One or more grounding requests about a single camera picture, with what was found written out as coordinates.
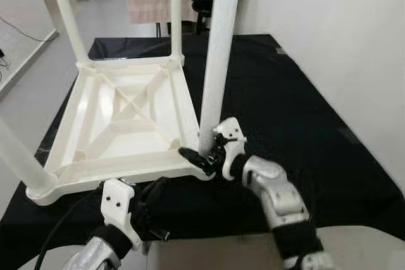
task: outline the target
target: black tablecloth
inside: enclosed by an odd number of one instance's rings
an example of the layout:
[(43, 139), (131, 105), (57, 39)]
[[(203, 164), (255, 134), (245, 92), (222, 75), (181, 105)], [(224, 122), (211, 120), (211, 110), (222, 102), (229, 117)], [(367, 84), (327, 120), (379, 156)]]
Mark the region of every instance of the black tablecloth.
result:
[[(184, 37), (184, 73), (200, 116), (208, 37)], [(288, 56), (268, 35), (235, 36), (222, 118), (235, 116), (247, 152), (284, 166), (302, 192), (318, 227), (364, 225), (405, 240), (405, 203), (394, 182)], [(91, 58), (137, 58), (170, 53), (168, 39), (96, 39)], [(37, 158), (44, 163), (63, 104)], [(83, 193), (37, 207), (20, 185), (0, 224), (5, 269), (37, 255), (45, 237)], [(83, 244), (102, 223), (100, 197), (69, 217), (52, 247)], [(259, 201), (240, 185), (215, 178), (175, 178), (151, 208), (172, 238), (204, 238), (267, 231)]]

